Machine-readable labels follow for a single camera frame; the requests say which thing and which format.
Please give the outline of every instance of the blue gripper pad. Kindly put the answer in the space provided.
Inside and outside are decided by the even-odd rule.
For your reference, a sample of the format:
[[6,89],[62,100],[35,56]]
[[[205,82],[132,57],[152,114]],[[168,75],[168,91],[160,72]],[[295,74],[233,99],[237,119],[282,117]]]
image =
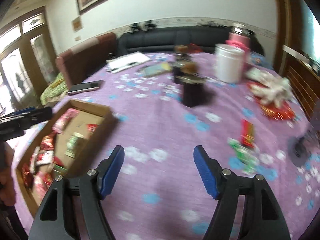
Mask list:
[[218,200],[220,192],[217,187],[217,176],[219,175],[219,169],[221,169],[219,163],[214,159],[210,159],[202,146],[197,146],[193,150],[193,159],[207,193]]
[[124,149],[118,145],[114,148],[110,157],[101,161],[97,167],[97,171],[99,172],[97,184],[101,200],[111,194],[123,162]]

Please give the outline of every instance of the candy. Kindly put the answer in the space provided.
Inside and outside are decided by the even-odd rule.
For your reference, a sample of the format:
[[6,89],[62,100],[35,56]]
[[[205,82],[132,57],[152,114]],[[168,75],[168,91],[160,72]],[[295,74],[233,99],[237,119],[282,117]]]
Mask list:
[[259,160],[254,156],[254,151],[243,147],[239,141],[232,138],[228,139],[228,144],[235,150],[238,160],[244,164],[243,172],[253,174],[256,170]]
[[99,126],[98,124],[93,124],[93,123],[88,123],[87,124],[87,128],[88,128],[88,131],[89,131],[90,135],[92,135],[94,133],[94,131],[96,130],[96,128],[98,126]]
[[54,150],[54,139],[56,135],[56,132],[52,132],[44,136],[40,144],[40,149],[43,151]]
[[29,170],[28,164],[24,163],[22,165],[22,179],[23,179],[23,183],[24,185],[26,185],[26,187],[31,187],[32,186],[32,182],[33,182],[33,175]]
[[79,150],[79,147],[81,146],[83,142],[83,135],[80,133],[73,133],[67,142],[67,150],[65,154],[71,158],[74,158],[76,156],[76,152]]
[[45,173],[39,171],[34,179],[34,187],[39,198],[42,200],[47,193],[48,187],[44,183]]
[[41,151],[37,157],[36,166],[46,165],[53,161],[54,151]]
[[52,130],[57,133],[63,133],[66,129],[68,123],[72,118],[75,118],[78,115],[79,111],[73,108],[69,108],[54,124]]
[[[248,82],[247,86],[249,89],[251,89],[252,85],[257,85],[260,87],[265,87],[264,85],[258,83],[258,82]],[[290,120],[294,119],[295,113],[289,106],[287,101],[284,101],[282,103],[282,106],[278,109],[276,108],[275,104],[272,102],[268,104],[267,106],[264,106],[261,104],[261,98],[254,96],[256,102],[260,105],[260,108],[263,112],[263,114],[269,118],[273,118],[275,120]]]
[[35,174],[36,173],[36,161],[37,161],[37,158],[38,158],[38,154],[39,154],[39,151],[40,151],[40,147],[37,146],[33,152],[33,155],[31,156],[31,159],[30,159],[30,172],[32,174]]
[[55,178],[58,175],[64,176],[66,173],[67,173],[67,170],[65,168],[62,168],[61,166],[55,165],[52,172],[51,172],[51,175],[53,178]]
[[242,132],[241,132],[240,141],[244,146],[253,148],[253,141],[254,141],[253,124],[244,119],[241,122],[242,122]]
[[53,157],[53,161],[52,161],[55,165],[58,165],[60,167],[64,167],[63,162],[58,158],[58,157]]
[[52,183],[52,177],[49,173],[46,173],[44,175],[43,182],[47,185],[47,187],[50,187],[50,185]]

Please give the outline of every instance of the plastic bag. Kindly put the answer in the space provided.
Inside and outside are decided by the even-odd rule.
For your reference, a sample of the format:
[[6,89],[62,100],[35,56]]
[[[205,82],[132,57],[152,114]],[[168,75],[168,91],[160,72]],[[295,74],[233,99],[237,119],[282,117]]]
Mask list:
[[68,123],[78,115],[79,111],[73,108],[69,108],[54,124],[52,130],[56,133],[62,134],[66,129]]

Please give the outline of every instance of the metal screw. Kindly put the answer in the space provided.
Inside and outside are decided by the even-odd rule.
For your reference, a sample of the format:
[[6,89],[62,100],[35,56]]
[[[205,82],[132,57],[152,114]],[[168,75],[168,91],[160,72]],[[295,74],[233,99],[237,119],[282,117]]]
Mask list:
[[60,181],[63,179],[62,175],[58,175],[57,177],[54,178],[55,181]]
[[256,176],[256,179],[257,179],[257,180],[264,180],[264,177],[263,177],[261,174],[258,174],[258,175]]
[[229,169],[223,169],[223,170],[222,170],[222,174],[223,174],[223,175],[226,175],[226,176],[227,176],[227,175],[230,175],[230,174],[231,174],[231,170],[229,170]]
[[88,172],[87,172],[87,174],[88,174],[89,176],[93,176],[93,175],[96,174],[96,173],[97,173],[97,172],[96,172],[95,169],[88,170]]

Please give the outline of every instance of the white paper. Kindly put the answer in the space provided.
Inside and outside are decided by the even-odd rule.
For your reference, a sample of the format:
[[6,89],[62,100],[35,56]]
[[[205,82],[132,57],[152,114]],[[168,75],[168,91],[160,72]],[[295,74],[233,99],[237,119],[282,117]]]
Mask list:
[[135,52],[120,58],[116,58],[114,60],[111,60],[108,62],[107,69],[117,69],[117,68],[122,68],[122,67],[132,67],[136,66],[145,62],[150,61],[151,59],[147,57],[146,55],[142,54],[141,52]]

